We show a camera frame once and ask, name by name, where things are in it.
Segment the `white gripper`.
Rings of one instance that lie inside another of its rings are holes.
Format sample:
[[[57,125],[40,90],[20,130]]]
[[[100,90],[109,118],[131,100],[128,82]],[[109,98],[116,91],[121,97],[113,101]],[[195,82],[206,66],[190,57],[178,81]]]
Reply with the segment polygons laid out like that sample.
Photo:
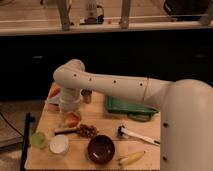
[[[74,111],[80,106],[80,90],[78,88],[62,88],[59,95],[61,111]]]

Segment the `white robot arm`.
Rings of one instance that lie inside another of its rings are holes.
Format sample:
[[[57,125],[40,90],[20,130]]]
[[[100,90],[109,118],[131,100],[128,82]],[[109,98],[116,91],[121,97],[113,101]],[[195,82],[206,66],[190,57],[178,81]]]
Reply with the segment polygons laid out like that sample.
[[[79,107],[82,89],[158,110],[160,171],[213,171],[213,87],[207,83],[93,74],[78,59],[58,67],[53,78],[62,111]]]

